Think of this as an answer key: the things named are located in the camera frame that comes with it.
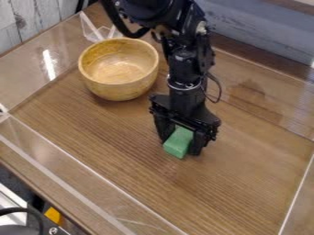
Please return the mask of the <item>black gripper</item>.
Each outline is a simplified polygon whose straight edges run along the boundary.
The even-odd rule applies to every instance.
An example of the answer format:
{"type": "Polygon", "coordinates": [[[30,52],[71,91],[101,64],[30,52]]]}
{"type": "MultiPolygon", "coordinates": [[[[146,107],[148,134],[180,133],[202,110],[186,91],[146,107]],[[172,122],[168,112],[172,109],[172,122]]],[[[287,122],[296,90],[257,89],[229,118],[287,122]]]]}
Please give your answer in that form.
{"type": "Polygon", "coordinates": [[[217,139],[220,118],[206,108],[205,95],[206,87],[180,91],[170,90],[168,95],[157,94],[150,96],[150,112],[154,115],[157,133],[161,141],[165,142],[180,123],[196,131],[189,145],[188,153],[198,156],[208,141],[217,139]]]}

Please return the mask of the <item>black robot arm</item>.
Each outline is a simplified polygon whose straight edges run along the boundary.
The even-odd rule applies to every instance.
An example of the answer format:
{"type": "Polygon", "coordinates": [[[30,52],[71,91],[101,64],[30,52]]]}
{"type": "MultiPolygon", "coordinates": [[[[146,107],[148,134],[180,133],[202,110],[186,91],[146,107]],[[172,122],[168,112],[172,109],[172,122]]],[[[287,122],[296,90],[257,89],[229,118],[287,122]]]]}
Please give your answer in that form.
{"type": "Polygon", "coordinates": [[[162,45],[169,64],[166,95],[150,96],[150,113],[165,144],[178,129],[192,132],[185,153],[198,156],[217,139],[221,119],[206,103],[208,85],[218,78],[208,18],[196,0],[98,0],[124,36],[138,39],[152,35],[162,45]]]}

